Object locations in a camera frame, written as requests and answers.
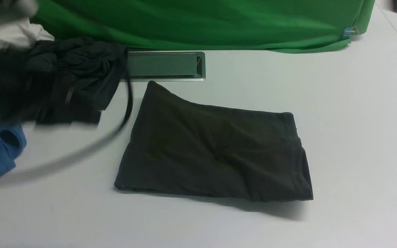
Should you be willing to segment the black gripper body on left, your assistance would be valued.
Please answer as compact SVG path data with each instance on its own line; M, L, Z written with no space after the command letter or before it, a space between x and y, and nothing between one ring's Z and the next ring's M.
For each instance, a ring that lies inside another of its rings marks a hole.
M101 110L76 89L71 73L52 62L6 62L0 63L0 69L14 86L8 112L0 118L2 123L99 124Z

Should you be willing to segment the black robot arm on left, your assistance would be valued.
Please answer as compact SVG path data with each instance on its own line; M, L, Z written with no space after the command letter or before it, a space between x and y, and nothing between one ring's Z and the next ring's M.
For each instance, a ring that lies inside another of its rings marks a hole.
M0 18L3 23L29 18L38 7L36 0L0 0ZM23 49L0 49L0 123L97 125L100 117L93 101L63 73L34 69Z

